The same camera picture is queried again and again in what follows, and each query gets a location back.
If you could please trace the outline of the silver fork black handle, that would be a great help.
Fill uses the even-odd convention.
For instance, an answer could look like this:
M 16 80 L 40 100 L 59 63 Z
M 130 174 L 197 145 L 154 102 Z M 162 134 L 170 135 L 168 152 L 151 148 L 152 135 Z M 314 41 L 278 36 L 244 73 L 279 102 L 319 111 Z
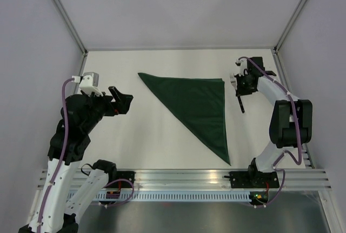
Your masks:
M 238 100 L 238 103 L 239 103 L 239 107 L 241 109 L 241 112 L 244 114 L 245 113 L 245 109 L 244 109 L 244 106 L 243 106 L 243 103 L 242 103 L 242 100 L 240 98 L 240 96 L 237 94 L 237 82 L 236 82 L 236 77 L 234 74 L 230 74 L 230 83 L 231 85 L 234 87 L 235 89 L 235 92 L 236 92 L 236 97 L 237 97 L 237 100 Z

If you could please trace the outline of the dark green cloth napkin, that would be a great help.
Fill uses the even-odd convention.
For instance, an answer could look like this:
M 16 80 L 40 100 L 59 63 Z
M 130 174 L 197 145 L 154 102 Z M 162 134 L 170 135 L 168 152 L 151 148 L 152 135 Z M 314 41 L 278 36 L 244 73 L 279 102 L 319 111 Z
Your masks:
M 231 164 L 225 121 L 225 82 L 221 78 L 138 76 L 156 98 L 208 149 Z

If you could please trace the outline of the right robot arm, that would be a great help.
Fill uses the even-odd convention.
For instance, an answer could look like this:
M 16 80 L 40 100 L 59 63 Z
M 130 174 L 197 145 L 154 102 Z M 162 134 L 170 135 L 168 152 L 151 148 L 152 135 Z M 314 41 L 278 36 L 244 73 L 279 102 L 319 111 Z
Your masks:
M 270 141 L 260 155 L 253 158 L 247 171 L 230 172 L 233 189 L 279 188 L 279 163 L 287 156 L 301 165 L 303 144 L 312 138 L 312 102 L 293 95 L 266 70 L 262 57 L 240 57 L 237 74 L 230 75 L 236 97 L 260 92 L 273 107 L 269 125 Z

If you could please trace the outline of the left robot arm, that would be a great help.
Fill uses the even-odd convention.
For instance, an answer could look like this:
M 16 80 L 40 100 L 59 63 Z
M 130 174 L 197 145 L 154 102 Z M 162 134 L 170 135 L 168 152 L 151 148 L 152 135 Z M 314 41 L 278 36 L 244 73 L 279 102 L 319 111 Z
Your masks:
M 99 159 L 91 166 L 86 181 L 68 198 L 75 173 L 91 140 L 89 134 L 103 117 L 125 115 L 133 95 L 123 94 L 114 86 L 110 94 L 87 93 L 62 97 L 62 118 L 50 141 L 48 170 L 42 195 L 31 221 L 19 232 L 77 232 L 79 223 L 96 195 L 119 182 L 134 187 L 127 178 L 120 178 L 116 164 Z

